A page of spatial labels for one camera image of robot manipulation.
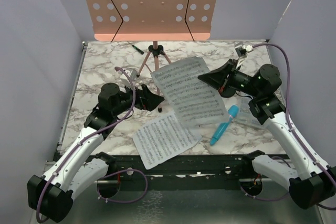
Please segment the black microphone stand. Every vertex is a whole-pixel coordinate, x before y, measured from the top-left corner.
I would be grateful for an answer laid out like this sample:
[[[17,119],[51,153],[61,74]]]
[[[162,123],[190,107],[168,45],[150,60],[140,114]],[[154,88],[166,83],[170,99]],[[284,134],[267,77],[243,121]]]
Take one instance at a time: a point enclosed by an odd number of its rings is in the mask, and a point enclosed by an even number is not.
[[[218,92],[222,98],[231,98],[235,95],[236,90],[233,88],[221,88]]]

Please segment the clear plastic parts box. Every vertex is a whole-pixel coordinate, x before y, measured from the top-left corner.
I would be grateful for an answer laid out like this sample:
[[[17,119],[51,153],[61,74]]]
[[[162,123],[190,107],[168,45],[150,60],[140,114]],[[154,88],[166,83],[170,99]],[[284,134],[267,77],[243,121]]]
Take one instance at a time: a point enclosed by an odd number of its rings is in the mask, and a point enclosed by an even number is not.
[[[236,116],[236,121],[238,123],[248,125],[251,127],[264,129],[265,127],[259,123],[259,121],[252,115],[248,102],[250,101],[249,98],[244,97],[240,99],[239,103],[239,112]]]

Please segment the teal toy microphone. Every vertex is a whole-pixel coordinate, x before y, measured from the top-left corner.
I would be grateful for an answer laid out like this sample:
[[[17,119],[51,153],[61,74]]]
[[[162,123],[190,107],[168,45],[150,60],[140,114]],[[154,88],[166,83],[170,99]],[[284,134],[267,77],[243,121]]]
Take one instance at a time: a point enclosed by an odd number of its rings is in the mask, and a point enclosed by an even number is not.
[[[224,132],[226,131],[226,129],[228,128],[228,126],[231,124],[231,122],[233,121],[233,119],[237,116],[239,112],[239,107],[237,105],[232,105],[229,110],[228,110],[228,114],[229,114],[229,118],[228,118],[228,122],[226,123],[221,123],[218,128],[216,129],[215,133],[213,134],[211,140],[210,140],[210,146],[215,145],[220,138],[222,137],[222,135],[224,134]]]

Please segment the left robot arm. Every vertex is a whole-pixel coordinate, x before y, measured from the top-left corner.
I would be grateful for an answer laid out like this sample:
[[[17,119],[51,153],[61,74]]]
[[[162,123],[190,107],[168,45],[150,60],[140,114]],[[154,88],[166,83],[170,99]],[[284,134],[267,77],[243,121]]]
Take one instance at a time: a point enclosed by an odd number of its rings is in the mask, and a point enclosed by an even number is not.
[[[28,205],[36,211],[37,221],[61,222],[75,199],[95,180],[112,178],[117,170],[114,158],[101,152],[91,161],[87,159],[121,122],[120,114],[130,114],[134,108],[153,111],[163,101],[144,84],[124,92],[115,83],[104,84],[76,140],[48,171],[32,176],[27,183]]]

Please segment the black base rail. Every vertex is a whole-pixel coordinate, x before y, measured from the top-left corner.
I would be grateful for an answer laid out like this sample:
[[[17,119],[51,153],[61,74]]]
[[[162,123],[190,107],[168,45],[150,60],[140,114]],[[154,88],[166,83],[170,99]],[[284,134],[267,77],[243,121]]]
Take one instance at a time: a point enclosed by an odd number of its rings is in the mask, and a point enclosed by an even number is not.
[[[178,155],[149,170],[139,155],[109,155],[100,152],[87,161],[101,158],[109,165],[108,174],[121,175],[103,178],[98,187],[104,193],[148,190],[181,191],[227,189],[247,190],[258,195],[269,180],[252,169],[249,155]]]

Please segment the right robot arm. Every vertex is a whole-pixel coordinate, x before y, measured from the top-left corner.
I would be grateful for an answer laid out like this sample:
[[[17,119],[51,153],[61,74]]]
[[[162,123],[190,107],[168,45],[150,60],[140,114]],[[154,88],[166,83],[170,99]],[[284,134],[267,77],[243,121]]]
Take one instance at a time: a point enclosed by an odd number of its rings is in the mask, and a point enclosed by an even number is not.
[[[291,199],[302,209],[308,209],[335,195],[335,167],[324,161],[296,131],[288,110],[275,91],[282,81],[277,67],[265,64],[253,75],[240,72],[237,60],[198,76],[223,98],[235,91],[252,97],[249,110],[258,122],[269,130],[294,165],[281,165],[261,151],[254,151],[241,164],[246,177],[262,174],[285,188]]]

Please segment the pink music stand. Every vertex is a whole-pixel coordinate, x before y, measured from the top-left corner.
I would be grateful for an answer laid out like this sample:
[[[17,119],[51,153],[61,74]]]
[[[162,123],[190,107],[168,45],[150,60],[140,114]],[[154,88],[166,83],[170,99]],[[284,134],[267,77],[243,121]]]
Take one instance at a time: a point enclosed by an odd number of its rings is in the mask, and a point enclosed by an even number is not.
[[[205,41],[216,0],[86,0],[98,41]]]

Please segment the sheet music page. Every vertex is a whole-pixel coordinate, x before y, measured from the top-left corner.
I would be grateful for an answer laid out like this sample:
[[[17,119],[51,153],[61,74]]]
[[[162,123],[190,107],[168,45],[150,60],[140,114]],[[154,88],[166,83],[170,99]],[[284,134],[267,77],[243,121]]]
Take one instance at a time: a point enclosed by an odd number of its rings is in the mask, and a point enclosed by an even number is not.
[[[227,122],[228,111],[218,91],[198,76],[209,73],[201,57],[189,57],[151,73],[157,88],[185,126]]]
[[[182,154],[201,140],[199,131],[183,126],[173,111],[149,121],[133,135],[147,170]]]

